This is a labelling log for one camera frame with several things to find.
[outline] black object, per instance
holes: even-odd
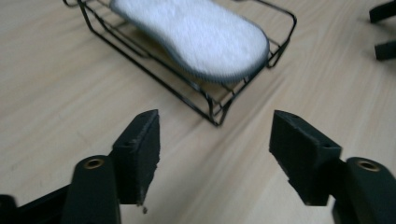
[[[391,1],[370,10],[370,22],[376,23],[396,16],[396,1]],[[396,58],[396,40],[375,46],[375,57],[379,61]]]
[[[335,198],[335,223],[396,223],[390,171],[364,158],[341,161],[341,147],[300,117],[275,111],[270,152],[306,205],[323,206],[329,195]]]
[[[79,162],[72,183],[17,207],[0,195],[0,223],[120,223],[120,203],[142,205],[160,159],[157,110],[142,113],[109,156]]]
[[[152,46],[145,46],[140,43],[139,38],[133,36],[136,28],[111,11],[108,3],[102,0],[77,0],[73,4],[68,3],[67,0],[63,1],[68,7],[79,6],[85,22],[95,35],[215,126],[220,126],[223,123],[232,102],[262,69],[265,67],[273,68],[277,65],[290,42],[297,23],[296,17],[286,9],[262,0],[252,0],[259,7],[266,7],[290,17],[292,19],[290,30],[285,39],[277,41],[269,38],[268,62],[263,64],[254,74],[237,83],[216,84],[192,77],[169,62],[161,54],[156,53],[158,50],[151,50]]]

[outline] wooden table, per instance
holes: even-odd
[[[373,47],[396,25],[368,15],[383,2],[276,1],[298,18],[290,46],[215,128],[91,34],[79,10],[3,0],[0,192],[22,205],[70,183],[77,162],[108,154],[134,116],[159,109],[148,213],[123,205],[123,223],[332,223],[332,201],[305,207],[269,153],[272,117],[297,114],[343,146],[343,160],[396,174],[396,62],[378,62]]]

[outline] black wire rack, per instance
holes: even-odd
[[[160,45],[114,13],[109,7],[109,1],[74,0],[73,3],[63,1],[68,7],[81,9],[85,22],[95,35],[215,126],[223,123],[233,101],[263,69],[276,66],[290,42],[297,23],[296,17],[291,12],[271,3],[262,0],[233,0],[238,5],[242,4],[239,2],[254,2],[259,7],[270,8],[277,14],[290,17],[291,22],[281,41],[275,41],[263,29],[270,42],[267,63],[237,83],[219,84],[186,73],[167,56]]]

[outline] table surface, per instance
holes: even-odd
[[[396,61],[374,52],[396,23],[373,25],[368,14],[384,2],[277,0],[298,18],[290,46],[215,128],[90,33],[79,9],[2,0],[0,192],[22,205],[67,185],[77,162],[108,154],[137,114],[159,109],[148,213],[123,205],[124,223],[332,223],[332,200],[304,206],[269,153],[272,117],[297,114],[342,146],[343,160],[396,174]]]

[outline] white sponge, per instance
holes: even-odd
[[[112,0],[110,7],[207,81],[239,81],[266,63],[264,31],[211,0]]]

